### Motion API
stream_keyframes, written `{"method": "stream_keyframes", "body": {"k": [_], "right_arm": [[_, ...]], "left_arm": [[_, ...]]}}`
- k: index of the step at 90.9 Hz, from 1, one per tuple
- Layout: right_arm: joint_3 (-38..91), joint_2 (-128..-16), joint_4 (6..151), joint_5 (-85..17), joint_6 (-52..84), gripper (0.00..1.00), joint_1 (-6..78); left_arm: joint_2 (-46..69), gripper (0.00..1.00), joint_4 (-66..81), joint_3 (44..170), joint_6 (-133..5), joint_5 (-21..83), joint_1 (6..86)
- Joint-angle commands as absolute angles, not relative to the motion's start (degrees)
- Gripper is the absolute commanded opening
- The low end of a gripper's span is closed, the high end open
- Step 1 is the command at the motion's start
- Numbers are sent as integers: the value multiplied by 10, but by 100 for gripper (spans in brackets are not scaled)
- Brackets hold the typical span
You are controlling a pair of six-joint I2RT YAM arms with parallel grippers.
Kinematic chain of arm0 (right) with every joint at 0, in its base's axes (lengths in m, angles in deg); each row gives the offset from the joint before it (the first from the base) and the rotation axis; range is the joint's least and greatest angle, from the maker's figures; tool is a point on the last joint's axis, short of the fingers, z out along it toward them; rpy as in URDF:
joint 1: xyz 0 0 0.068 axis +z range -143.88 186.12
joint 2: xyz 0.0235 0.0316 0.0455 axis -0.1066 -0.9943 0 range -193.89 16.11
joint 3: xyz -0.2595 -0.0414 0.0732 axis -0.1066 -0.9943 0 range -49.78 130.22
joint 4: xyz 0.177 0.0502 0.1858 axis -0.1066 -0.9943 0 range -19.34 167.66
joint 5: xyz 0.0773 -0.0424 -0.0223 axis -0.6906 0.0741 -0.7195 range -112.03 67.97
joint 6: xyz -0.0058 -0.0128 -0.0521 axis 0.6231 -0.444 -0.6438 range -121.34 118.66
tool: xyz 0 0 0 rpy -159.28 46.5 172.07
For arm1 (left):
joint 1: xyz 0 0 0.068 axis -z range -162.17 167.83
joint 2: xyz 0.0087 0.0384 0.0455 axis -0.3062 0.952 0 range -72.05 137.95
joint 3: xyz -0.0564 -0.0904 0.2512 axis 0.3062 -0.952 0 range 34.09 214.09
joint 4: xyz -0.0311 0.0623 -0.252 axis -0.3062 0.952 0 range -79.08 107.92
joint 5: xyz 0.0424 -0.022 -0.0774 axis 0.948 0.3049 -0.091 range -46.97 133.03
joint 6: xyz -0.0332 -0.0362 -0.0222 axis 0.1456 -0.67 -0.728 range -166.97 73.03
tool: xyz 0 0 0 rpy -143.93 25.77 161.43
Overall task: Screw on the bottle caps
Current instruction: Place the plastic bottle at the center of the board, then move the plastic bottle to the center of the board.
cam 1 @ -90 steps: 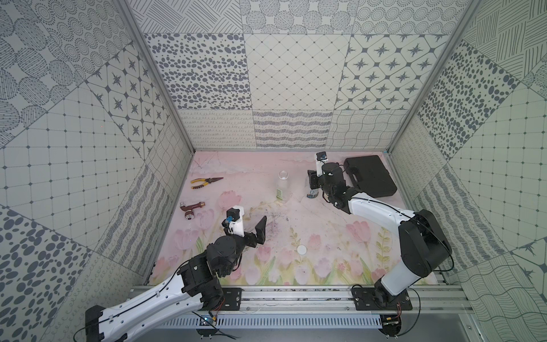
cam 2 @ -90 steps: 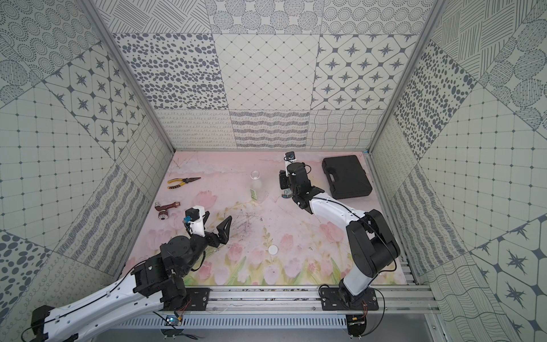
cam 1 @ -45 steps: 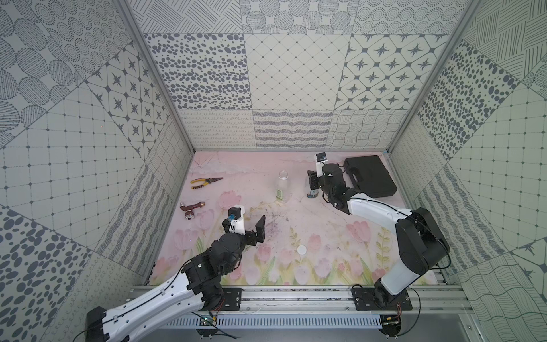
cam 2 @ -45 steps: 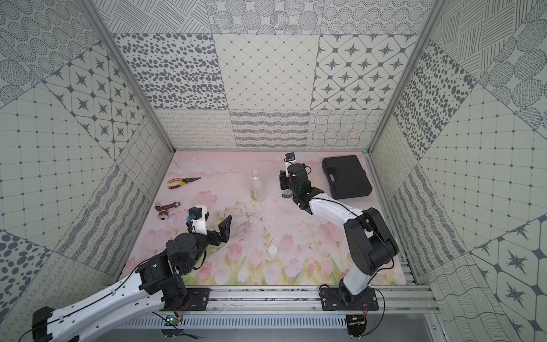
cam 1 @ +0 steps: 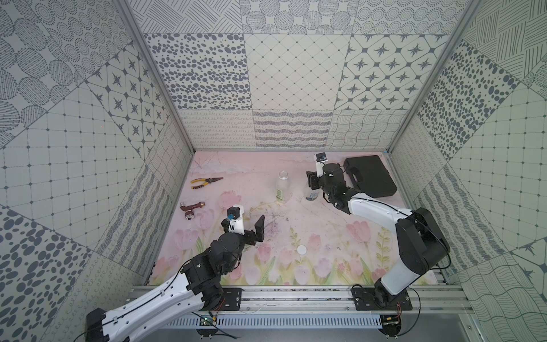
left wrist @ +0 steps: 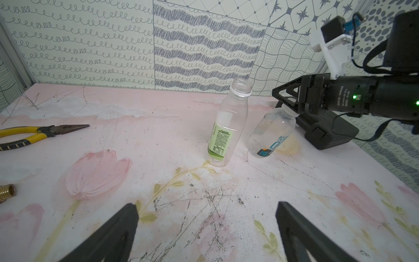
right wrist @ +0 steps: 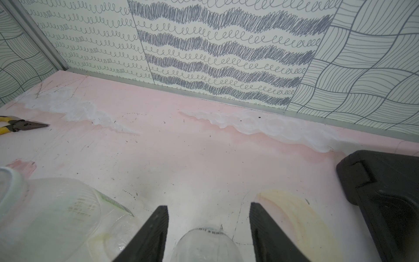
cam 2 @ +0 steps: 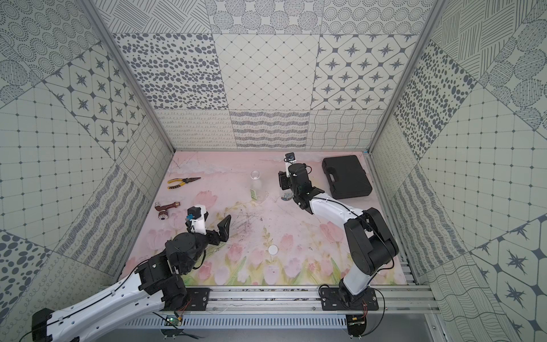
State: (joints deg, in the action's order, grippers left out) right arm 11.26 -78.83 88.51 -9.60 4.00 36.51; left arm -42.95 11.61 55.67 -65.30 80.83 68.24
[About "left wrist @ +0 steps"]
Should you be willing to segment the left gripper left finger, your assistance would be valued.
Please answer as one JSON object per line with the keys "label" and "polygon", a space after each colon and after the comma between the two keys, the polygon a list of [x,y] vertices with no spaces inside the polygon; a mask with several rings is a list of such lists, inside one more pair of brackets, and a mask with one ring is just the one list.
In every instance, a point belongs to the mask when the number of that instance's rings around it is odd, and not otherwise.
{"label": "left gripper left finger", "polygon": [[136,206],[126,204],[63,262],[127,262],[139,221]]}

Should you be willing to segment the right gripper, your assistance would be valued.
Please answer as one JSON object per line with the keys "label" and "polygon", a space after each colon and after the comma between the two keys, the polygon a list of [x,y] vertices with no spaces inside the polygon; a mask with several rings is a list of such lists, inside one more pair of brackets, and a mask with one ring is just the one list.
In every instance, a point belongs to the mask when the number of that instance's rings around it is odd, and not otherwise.
{"label": "right gripper", "polygon": [[[302,105],[305,113],[321,115],[325,111],[339,111],[356,116],[369,115],[379,78],[368,76],[339,76],[329,74],[300,76],[272,90],[280,99],[290,95]],[[279,101],[276,108],[287,115],[298,115],[290,106]]]}

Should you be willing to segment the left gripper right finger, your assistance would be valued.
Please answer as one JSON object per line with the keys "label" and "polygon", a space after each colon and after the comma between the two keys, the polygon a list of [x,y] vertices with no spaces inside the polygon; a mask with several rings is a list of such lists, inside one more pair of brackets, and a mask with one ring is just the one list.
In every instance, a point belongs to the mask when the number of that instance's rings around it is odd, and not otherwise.
{"label": "left gripper right finger", "polygon": [[355,262],[288,202],[279,202],[276,220],[289,262]]}

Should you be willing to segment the short clear plastic bottle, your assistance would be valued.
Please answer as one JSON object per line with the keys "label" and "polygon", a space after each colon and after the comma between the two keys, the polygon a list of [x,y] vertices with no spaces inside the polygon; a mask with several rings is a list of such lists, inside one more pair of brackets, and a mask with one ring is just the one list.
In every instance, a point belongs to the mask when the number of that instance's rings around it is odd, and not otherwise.
{"label": "short clear plastic bottle", "polygon": [[248,141],[252,155],[259,158],[270,156],[292,134],[298,115],[287,115],[274,108],[259,122]]}

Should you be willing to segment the tall clear plastic bottle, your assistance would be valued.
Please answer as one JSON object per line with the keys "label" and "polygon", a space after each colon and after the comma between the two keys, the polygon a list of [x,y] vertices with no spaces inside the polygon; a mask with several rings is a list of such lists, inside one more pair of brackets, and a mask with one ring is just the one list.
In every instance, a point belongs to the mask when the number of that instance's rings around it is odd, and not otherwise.
{"label": "tall clear plastic bottle", "polygon": [[211,165],[224,167],[230,162],[247,122],[251,94],[252,84],[248,80],[238,78],[231,83],[230,92],[218,109],[207,148]]}

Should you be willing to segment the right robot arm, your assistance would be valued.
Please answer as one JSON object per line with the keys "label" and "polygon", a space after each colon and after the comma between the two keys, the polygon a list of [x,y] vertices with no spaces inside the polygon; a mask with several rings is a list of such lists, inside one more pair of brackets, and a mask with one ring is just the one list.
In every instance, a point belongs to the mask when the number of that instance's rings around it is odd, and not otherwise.
{"label": "right robot arm", "polygon": [[347,76],[344,64],[352,61],[356,27],[341,16],[328,21],[310,36],[311,48],[321,52],[327,74],[303,75],[272,91],[272,95],[297,114],[384,117],[387,122],[411,125],[419,132],[419,12],[395,16],[390,36],[372,49],[362,63],[363,76]]}

